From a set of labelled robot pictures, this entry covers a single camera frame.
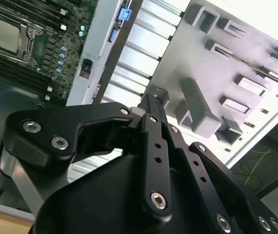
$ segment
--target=black metal bracket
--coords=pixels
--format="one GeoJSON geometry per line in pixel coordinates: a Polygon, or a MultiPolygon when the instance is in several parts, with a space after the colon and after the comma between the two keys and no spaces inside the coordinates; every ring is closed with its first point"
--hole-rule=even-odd
{"type": "Polygon", "coordinates": [[[139,107],[141,115],[106,103],[7,119],[0,178],[11,177],[37,214],[33,234],[278,233],[278,218],[206,146],[186,145],[160,100],[146,95],[139,107]],[[113,148],[123,155],[64,183],[75,158],[113,148]]]}
{"type": "Polygon", "coordinates": [[[278,218],[207,147],[194,142],[189,149],[202,159],[224,205],[243,232],[278,234],[278,218]]]}

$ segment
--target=cable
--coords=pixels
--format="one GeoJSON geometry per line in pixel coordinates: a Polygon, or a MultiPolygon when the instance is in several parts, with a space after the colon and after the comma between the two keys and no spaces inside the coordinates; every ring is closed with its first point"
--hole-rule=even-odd
{"type": "Polygon", "coordinates": [[[262,155],[262,157],[258,160],[258,162],[256,163],[256,165],[255,165],[254,168],[252,169],[250,175],[248,176],[248,178],[247,178],[247,180],[246,180],[246,182],[245,182],[245,185],[247,185],[247,183],[248,183],[250,177],[252,176],[253,172],[255,171],[255,169],[257,168],[257,166],[258,166],[259,163],[261,162],[261,160],[270,152],[270,150],[272,150],[272,149],[270,148],[270,149],[269,149],[267,152],[265,152],[264,155],[262,155]]]}
{"type": "Polygon", "coordinates": [[[250,150],[251,152],[257,153],[257,154],[264,154],[266,153],[265,151],[255,151],[255,150],[250,150]]]}

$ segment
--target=motherboard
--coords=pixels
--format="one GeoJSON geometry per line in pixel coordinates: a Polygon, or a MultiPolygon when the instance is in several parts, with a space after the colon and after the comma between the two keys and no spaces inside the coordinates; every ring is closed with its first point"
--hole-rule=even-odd
{"type": "Polygon", "coordinates": [[[64,105],[97,0],[0,0],[0,80],[64,105]]]}

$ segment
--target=blue latch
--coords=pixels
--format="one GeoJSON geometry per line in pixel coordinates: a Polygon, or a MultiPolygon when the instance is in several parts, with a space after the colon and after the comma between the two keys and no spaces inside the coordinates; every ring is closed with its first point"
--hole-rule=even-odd
{"type": "Polygon", "coordinates": [[[131,14],[132,14],[132,10],[128,8],[121,8],[118,19],[128,21],[130,19],[131,14]]]}
{"type": "Polygon", "coordinates": [[[113,31],[111,33],[110,42],[112,42],[115,39],[117,33],[118,33],[118,31],[116,29],[113,29],[113,31]]]}

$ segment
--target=gray plastic panel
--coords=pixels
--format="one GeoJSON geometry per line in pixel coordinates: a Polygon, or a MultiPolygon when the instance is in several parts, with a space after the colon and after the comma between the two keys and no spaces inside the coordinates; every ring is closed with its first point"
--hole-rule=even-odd
{"type": "Polygon", "coordinates": [[[186,79],[196,80],[198,95],[208,105],[205,110],[222,124],[219,131],[227,129],[223,118],[240,126],[264,93],[278,85],[278,41],[205,0],[193,0],[146,90],[153,94],[155,87],[167,89],[170,102],[166,112],[182,126],[191,125],[193,116],[201,115],[187,106],[192,100],[186,100],[185,93],[192,91],[181,86],[186,79]],[[206,16],[200,19],[204,11],[206,16]],[[251,86],[240,83],[242,78],[251,86]],[[225,99],[234,107],[222,106],[225,99]]]}
{"type": "Polygon", "coordinates": [[[194,133],[209,138],[221,126],[203,97],[195,80],[186,79],[181,84],[185,99],[175,110],[179,125],[190,128],[194,133]]]}

